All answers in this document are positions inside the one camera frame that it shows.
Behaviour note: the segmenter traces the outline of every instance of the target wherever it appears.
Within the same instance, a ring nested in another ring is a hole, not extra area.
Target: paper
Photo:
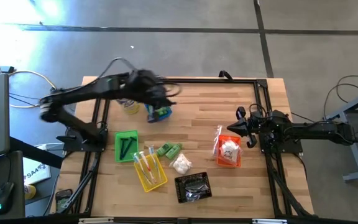
[[[38,148],[46,150],[47,145],[43,144]],[[50,168],[48,165],[23,157],[23,179],[25,184],[34,184],[48,178],[50,178]]]

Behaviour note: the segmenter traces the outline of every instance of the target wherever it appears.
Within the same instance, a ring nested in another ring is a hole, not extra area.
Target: plastic bag
[[[213,156],[216,156],[218,154],[218,142],[219,142],[219,135],[221,135],[221,132],[222,132],[222,126],[221,125],[218,125],[218,128],[216,129],[216,132],[215,132],[215,138],[214,138],[214,147],[213,147],[213,150],[212,150],[212,155]]]
[[[237,158],[241,153],[241,148],[236,142],[232,140],[223,141],[222,146],[219,148],[219,150],[219,157],[223,161],[232,165],[237,165]]]
[[[182,175],[186,174],[186,172],[192,168],[191,162],[185,155],[183,155],[183,153],[180,153],[169,166],[175,168],[175,170]]]
[[[204,180],[200,178],[199,180],[192,180],[186,183],[185,190],[187,202],[195,202],[207,193],[208,186],[204,183]]]

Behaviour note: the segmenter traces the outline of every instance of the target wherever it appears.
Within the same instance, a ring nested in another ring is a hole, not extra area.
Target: gray floor
[[[259,1],[266,29],[358,30],[358,1]],[[251,0],[45,0],[33,1],[35,7],[31,1],[7,2],[0,1],[0,22],[258,28]],[[274,77],[284,78],[291,110],[311,119],[323,116],[324,99],[339,78],[358,75],[358,35],[267,35],[267,43]],[[0,27],[0,63],[43,73],[58,87],[79,85],[83,76],[99,75],[108,60],[117,56],[165,76],[215,77],[225,69],[235,77],[266,77],[258,34],[35,32]],[[123,70],[117,66],[111,73]],[[358,78],[346,82],[358,85]],[[42,96],[48,89],[38,77],[11,78],[14,93]],[[358,90],[345,86],[341,95],[350,100]],[[327,113],[341,105],[331,95]],[[38,112],[11,108],[11,135],[30,144],[56,142],[64,127],[41,122]],[[24,126],[24,121],[31,125]],[[358,221],[358,181],[342,181],[343,174],[357,169],[350,148],[324,141],[302,143],[316,214]]]

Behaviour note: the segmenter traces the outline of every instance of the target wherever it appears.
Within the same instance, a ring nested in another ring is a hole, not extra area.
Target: yellow basket
[[[157,162],[157,167],[154,164],[152,156],[154,156],[154,159]],[[144,176],[144,174],[142,172],[142,168],[140,168],[140,165],[136,162],[134,162],[134,165],[135,165],[135,170],[137,172],[137,175],[139,176],[140,182],[142,183],[144,191],[149,192],[149,191],[156,189],[157,187],[160,187],[163,184],[167,183],[168,179],[167,179],[167,176],[165,175],[164,169],[162,168],[161,163],[160,163],[156,154],[147,155],[146,159],[147,159],[147,163],[149,164],[149,166],[152,170],[153,176],[154,176],[155,180],[157,181],[156,183],[152,182],[150,173],[147,170],[146,164],[144,163],[143,159],[140,160],[140,163],[142,164],[143,170],[146,173],[146,176],[150,180],[151,184],[149,184],[149,181],[147,181],[146,177]],[[158,176],[157,169],[160,170],[161,178]]]

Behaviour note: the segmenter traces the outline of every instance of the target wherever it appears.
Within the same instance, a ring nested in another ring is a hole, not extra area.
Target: wooden tabletop
[[[84,77],[83,84],[94,79],[95,77]],[[290,113],[283,79],[268,78],[267,81],[272,108]],[[219,167],[211,155],[216,126],[221,124],[226,127],[234,123],[237,121],[235,111],[238,106],[247,108],[247,105],[255,103],[252,85],[184,83],[182,87],[182,93],[172,98],[172,101],[178,104],[172,107],[171,117],[154,124],[147,122],[147,112],[142,105],[138,113],[128,115],[116,101],[111,101],[108,146],[102,153],[92,216],[273,217],[265,157],[259,152],[259,144],[248,149],[247,139],[242,139],[241,168]],[[83,121],[90,122],[93,107],[94,100],[77,103],[75,115]],[[114,160],[115,133],[132,129],[139,133],[139,150],[146,151],[146,146],[151,144],[158,148],[166,141],[181,142],[182,152],[193,163],[193,168],[187,174],[206,171],[213,196],[194,203],[179,204],[174,178],[180,174],[168,166],[170,161],[165,156],[160,158],[160,162],[164,166],[168,182],[145,193],[133,163],[116,163]],[[226,128],[223,128],[222,134],[235,135]],[[83,157],[83,152],[75,152],[63,161],[56,192],[77,188]],[[291,154],[283,154],[282,157],[289,189],[302,206],[313,213],[301,162]],[[82,208],[85,207],[88,189],[85,188]],[[284,211],[282,195],[278,197],[280,207]],[[54,211],[55,202],[52,206],[51,211]]]

